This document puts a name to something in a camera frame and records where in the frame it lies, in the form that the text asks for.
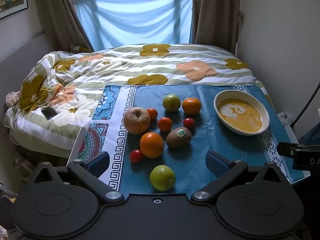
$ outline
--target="orange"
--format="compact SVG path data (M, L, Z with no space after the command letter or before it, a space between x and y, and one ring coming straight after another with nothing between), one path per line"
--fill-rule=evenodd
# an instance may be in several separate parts
M186 98L182 102L182 108L186 114L198 114L201 110L201 102L197 98Z
M172 128L172 121L168 117L162 117L158 121L158 127L162 132L169 132Z
M144 134L140 139L140 150L149 158L159 157L164 150L161 136L154 132Z
M158 117L158 112L157 112L156 109L154 109L154 108L149 108L149 109L147 109L147 112L149 113L151 120L157 119L157 117Z

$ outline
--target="silver bolt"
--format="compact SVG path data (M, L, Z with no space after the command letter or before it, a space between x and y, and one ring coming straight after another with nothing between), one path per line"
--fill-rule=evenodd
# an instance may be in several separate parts
M159 198L156 198L156 199L153 200L153 203L156 203L156 204L159 204L159 203L161 203L161 202L162 202L162 200L159 199Z
M193 194L193 196L196 198L196 199L206 199L208 198L210 195L208 192L205 192L205 191L197 191L196 193Z
M118 198L121 198L121 193L120 192L117 192L117 191L110 191L106 194L106 198L108 199L118 199Z

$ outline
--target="bed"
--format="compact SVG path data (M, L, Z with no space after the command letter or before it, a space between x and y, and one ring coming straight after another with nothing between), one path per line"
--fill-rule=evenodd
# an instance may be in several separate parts
M138 44L95 53L55 51L24 79L19 101L7 110L4 125L16 145L68 158L79 130L88 128L95 109L112 104L108 95L101 97L106 84L190 83L255 84L270 100L245 62L214 46ZM51 120L41 112L47 106L58 113Z

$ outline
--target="bowl rim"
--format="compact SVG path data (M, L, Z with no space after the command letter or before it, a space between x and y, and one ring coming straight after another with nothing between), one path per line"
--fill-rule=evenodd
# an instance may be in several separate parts
M240 129L234 127L233 125L231 125L230 123L228 123L226 120L224 120L223 117L221 116L221 114L220 114L219 111L218 111L218 106L217 106L216 103L217 103L217 98L218 98L218 96L220 96L220 94L225 93L225 92L228 92L228 91L232 91L232 92L236 92L236 93L244 93L244 94L248 95L249 97L253 98L253 100L255 100L258 104L260 104L260 106L262 106L262 108L264 109L264 111L266 111L266 113L267 113L268 120L267 120L267 125L266 125L266 127L263 128L263 129L260 128L259 131L257 131L257 132L247 132L247 131L243 131L243 130L240 130ZM260 133L263 133L265 130L267 130L268 127L269 127L269 125L270 125L270 116L269 116L269 113L268 113L266 107L265 107L257 98L255 98L254 96L252 96L252 95L250 95L250 94L248 94L248 93L245 93L245 92L242 92L242 91L239 91L239 90L233 90L233 89L223 90L223 91L219 92L219 93L214 97L213 106L214 106L214 109L216 110L216 113L218 114L220 120L223 120L224 123L226 123L227 125L229 125L229 126L232 127L233 129L235 129L235 130L237 130L237 131L239 131L239 132L241 132L241 133L245 133L245 134L248 134L248 135L260 134Z

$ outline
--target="brown curtain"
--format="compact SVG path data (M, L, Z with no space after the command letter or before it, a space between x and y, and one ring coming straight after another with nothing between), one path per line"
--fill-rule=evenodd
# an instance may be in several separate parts
M192 42L235 54L240 0L193 0Z
M43 30L56 49L70 51L73 44L93 51L76 15L73 0L36 0L36 5Z

